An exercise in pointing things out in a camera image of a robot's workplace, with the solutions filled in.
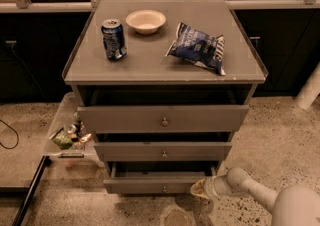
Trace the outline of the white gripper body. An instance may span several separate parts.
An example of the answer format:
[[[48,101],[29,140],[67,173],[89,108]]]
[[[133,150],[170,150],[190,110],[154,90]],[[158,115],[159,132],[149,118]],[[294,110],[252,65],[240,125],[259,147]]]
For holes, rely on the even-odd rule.
[[[216,187],[215,187],[215,179],[216,177],[207,177],[204,180],[204,184],[203,184],[203,192],[204,192],[204,196],[207,199],[211,199],[213,200],[214,198],[219,198],[220,195],[218,194]]]

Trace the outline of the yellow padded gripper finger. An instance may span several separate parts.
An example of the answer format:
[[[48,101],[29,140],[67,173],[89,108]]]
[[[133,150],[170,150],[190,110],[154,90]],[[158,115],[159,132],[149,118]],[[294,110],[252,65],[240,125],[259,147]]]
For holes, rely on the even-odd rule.
[[[207,199],[207,195],[205,191],[205,180],[201,179],[196,183],[194,183],[190,188],[190,193],[194,196]]]

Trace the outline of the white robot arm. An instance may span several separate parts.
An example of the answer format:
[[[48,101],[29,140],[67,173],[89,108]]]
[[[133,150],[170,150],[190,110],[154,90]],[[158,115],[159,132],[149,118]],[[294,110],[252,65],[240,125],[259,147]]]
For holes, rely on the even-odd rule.
[[[214,199],[222,196],[251,196],[271,215],[271,226],[320,226],[320,194],[304,186],[287,186],[280,192],[254,180],[245,170],[231,168],[225,175],[194,183],[194,196]]]

